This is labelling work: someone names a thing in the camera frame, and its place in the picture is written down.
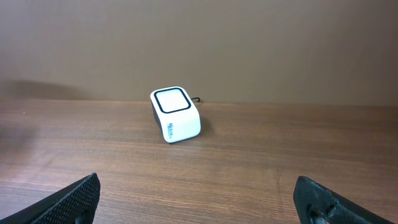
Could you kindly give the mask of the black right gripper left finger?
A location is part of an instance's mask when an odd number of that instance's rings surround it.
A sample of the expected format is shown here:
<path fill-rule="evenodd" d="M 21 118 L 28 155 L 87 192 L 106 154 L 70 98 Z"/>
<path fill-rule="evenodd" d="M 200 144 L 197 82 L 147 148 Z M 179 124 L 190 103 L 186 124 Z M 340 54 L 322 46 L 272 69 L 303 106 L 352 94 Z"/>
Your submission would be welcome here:
<path fill-rule="evenodd" d="M 92 224 L 101 184 L 92 173 L 1 220 L 1 224 Z"/>

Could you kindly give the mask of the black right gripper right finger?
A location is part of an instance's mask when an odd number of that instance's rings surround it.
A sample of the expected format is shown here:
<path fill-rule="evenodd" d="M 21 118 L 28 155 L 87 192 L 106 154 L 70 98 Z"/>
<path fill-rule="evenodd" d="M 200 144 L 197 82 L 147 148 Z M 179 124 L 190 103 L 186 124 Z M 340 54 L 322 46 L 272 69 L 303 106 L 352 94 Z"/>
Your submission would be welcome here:
<path fill-rule="evenodd" d="M 298 177 L 293 200 L 301 223 L 392 224 L 306 176 Z"/>

